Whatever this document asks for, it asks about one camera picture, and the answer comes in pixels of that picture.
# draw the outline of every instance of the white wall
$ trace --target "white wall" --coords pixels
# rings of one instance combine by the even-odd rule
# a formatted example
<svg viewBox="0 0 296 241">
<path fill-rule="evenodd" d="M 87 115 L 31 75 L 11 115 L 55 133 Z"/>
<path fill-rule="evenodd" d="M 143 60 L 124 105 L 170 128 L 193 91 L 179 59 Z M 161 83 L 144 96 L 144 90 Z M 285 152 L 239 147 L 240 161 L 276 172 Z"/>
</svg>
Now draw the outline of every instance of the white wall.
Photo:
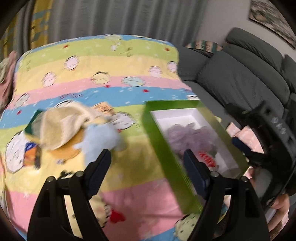
<svg viewBox="0 0 296 241">
<path fill-rule="evenodd" d="M 223 44 L 227 33 L 233 28 L 242 28 L 288 54 L 296 61 L 296 51 L 273 32 L 249 19 L 251 0 L 208 0 L 198 40 Z"/>
</svg>

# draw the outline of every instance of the sofa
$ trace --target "sofa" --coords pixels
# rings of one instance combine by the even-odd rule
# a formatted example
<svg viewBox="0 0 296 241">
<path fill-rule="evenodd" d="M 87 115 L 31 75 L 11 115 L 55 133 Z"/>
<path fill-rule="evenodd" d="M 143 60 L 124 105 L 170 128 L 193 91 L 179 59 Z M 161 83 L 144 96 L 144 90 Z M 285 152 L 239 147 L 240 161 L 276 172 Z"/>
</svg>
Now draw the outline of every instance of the sofa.
<svg viewBox="0 0 296 241">
<path fill-rule="evenodd" d="M 296 135 L 296 63 L 253 34 L 233 28 L 224 47 L 210 58 L 200 51 L 177 46 L 178 74 L 193 92 L 222 119 L 240 125 L 225 112 L 232 103 L 251 110 L 263 100 Z M 291 211 L 296 206 L 291 197 Z"/>
</svg>

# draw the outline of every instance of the red heart print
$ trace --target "red heart print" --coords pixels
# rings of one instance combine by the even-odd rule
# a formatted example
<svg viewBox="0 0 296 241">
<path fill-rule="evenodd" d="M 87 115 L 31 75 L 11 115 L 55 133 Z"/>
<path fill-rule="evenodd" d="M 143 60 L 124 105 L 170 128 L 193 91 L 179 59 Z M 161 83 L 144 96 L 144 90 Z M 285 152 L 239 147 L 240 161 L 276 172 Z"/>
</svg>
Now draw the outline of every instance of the red heart print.
<svg viewBox="0 0 296 241">
<path fill-rule="evenodd" d="M 126 218 L 122 213 L 119 213 L 114 209 L 111 210 L 111 216 L 110 216 L 111 223 L 118 223 L 119 221 L 124 222 L 125 220 Z"/>
</svg>

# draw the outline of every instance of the open box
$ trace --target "open box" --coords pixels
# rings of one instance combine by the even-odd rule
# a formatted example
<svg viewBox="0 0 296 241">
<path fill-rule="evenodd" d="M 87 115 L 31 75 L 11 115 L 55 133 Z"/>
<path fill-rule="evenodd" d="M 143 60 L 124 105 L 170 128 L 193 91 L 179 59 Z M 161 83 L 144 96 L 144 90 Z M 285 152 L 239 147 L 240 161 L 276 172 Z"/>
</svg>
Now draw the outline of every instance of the open box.
<svg viewBox="0 0 296 241">
<path fill-rule="evenodd" d="M 215 160 L 220 174 L 237 178 L 248 169 L 243 154 L 232 145 L 231 137 L 199 100 L 148 101 L 142 121 L 183 213 L 201 213 L 203 201 L 197 198 L 182 162 L 165 140 L 165 132 L 169 127 L 190 123 L 195 124 L 195 129 L 211 127 L 219 137 Z"/>
</svg>

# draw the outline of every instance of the bedsheet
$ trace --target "bedsheet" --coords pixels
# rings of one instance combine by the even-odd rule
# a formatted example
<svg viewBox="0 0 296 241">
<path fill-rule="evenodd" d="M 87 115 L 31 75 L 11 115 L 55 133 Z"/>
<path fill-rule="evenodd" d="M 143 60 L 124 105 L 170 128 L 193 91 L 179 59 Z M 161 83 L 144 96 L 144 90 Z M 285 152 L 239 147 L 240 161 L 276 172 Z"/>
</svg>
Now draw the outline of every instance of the bedsheet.
<svg viewBox="0 0 296 241">
<path fill-rule="evenodd" d="M 37 109 L 77 101 L 108 114 L 117 114 L 117 129 L 126 149 L 112 153 L 112 164 L 99 190 L 100 197 L 121 218 L 103 229 L 109 240 L 176 240 L 175 223 L 185 214 L 164 176 L 142 127 L 148 100 L 186 99 L 194 95 L 177 75 L 178 52 L 166 41 L 136 35 L 102 35 L 63 40 L 26 52 L 15 69 L 13 100 L 0 121 L 2 166 L 0 186 L 8 215 L 26 233 L 38 193 L 48 176 L 84 170 L 84 156 L 65 162 L 41 150 L 40 166 L 25 163 L 10 142 L 21 135 Z M 21 168 L 7 169 L 7 155 Z M 92 198 L 92 208 L 104 208 Z M 71 227 L 75 217 L 68 210 Z"/>
</svg>

